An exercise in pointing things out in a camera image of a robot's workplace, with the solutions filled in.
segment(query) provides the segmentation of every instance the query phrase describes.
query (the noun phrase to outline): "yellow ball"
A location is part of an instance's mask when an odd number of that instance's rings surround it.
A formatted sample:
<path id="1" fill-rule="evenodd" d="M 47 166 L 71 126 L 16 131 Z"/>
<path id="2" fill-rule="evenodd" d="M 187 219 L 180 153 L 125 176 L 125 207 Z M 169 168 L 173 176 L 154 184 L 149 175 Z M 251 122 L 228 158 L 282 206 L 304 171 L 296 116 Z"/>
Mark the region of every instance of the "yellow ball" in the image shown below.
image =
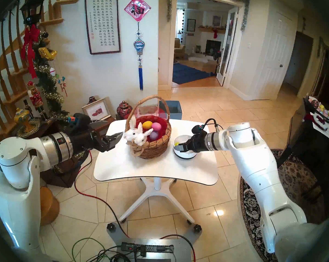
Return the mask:
<path id="1" fill-rule="evenodd" d="M 152 122 L 151 121 L 146 121 L 143 123 L 143 129 L 149 130 L 151 129 Z"/>

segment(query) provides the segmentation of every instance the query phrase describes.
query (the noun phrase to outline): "stuffed bunny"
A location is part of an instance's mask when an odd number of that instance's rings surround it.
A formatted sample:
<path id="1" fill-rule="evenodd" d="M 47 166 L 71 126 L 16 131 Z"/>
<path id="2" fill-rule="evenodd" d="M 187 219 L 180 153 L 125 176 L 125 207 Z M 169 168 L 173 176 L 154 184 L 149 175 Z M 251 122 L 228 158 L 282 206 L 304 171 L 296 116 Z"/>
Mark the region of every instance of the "stuffed bunny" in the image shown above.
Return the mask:
<path id="1" fill-rule="evenodd" d="M 147 131 L 145 131 L 143 133 L 143 125 L 141 124 L 141 122 L 138 125 L 138 133 L 136 134 L 136 138 L 134 140 L 134 142 L 139 145 L 142 146 L 143 144 L 145 144 L 146 142 L 146 137 L 148 135 L 150 135 L 150 133 L 153 131 L 154 129 L 149 129 Z"/>
<path id="2" fill-rule="evenodd" d="M 143 132 L 143 128 L 140 132 L 138 129 L 136 129 L 136 121 L 137 121 L 136 116 L 133 115 L 129 122 L 130 129 L 124 133 L 124 138 L 126 138 L 126 140 L 129 142 L 132 142 L 136 138 L 137 134 Z"/>

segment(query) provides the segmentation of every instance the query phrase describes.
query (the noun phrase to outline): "black lantern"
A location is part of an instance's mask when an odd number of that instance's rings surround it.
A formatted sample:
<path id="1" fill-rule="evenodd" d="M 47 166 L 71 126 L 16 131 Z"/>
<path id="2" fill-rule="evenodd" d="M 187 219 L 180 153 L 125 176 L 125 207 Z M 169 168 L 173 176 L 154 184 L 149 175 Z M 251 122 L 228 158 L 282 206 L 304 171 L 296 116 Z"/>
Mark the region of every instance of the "black lantern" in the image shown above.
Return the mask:
<path id="1" fill-rule="evenodd" d="M 23 14 L 24 24 L 31 27 L 32 24 L 38 23 L 41 18 L 44 0 L 27 0 L 20 8 Z M 37 7 L 40 7 L 39 13 L 36 14 Z"/>

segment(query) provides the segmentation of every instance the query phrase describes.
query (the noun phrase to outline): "green cable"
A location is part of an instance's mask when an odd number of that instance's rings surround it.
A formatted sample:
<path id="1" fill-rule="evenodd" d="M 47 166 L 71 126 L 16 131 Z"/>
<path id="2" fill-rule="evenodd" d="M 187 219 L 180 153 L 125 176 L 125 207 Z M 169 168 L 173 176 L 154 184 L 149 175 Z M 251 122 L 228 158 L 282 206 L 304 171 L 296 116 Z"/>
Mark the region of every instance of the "green cable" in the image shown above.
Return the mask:
<path id="1" fill-rule="evenodd" d="M 71 254 L 72 254 L 72 259 L 74 260 L 74 262 L 76 262 L 75 257 L 74 257 L 74 247 L 75 247 L 75 245 L 76 245 L 77 243 L 79 243 L 81 240 L 85 240 L 85 239 L 92 239 L 92 240 L 98 242 L 98 243 L 101 245 L 101 247 L 103 247 L 103 250 L 105 250 L 104 246 L 103 246 L 99 241 L 97 241 L 97 240 L 94 239 L 94 238 L 83 238 L 83 239 L 80 239 L 80 240 L 76 241 L 75 244 L 72 246 Z"/>

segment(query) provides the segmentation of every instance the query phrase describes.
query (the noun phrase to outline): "purple egg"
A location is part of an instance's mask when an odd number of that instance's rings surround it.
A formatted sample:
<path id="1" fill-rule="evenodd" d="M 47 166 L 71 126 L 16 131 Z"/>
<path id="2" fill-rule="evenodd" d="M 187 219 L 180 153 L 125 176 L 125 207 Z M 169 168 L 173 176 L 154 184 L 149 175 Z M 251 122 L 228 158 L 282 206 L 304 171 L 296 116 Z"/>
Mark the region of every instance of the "purple egg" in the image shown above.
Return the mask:
<path id="1" fill-rule="evenodd" d="M 155 122 L 155 123 L 152 123 L 151 128 L 153 128 L 154 131 L 159 131 L 162 128 L 162 126 L 160 123 Z"/>
<path id="2" fill-rule="evenodd" d="M 156 140 L 157 137 L 158 137 L 158 132 L 157 132 L 157 131 L 153 131 L 153 132 L 150 133 L 150 140 L 151 140 L 151 141 Z"/>

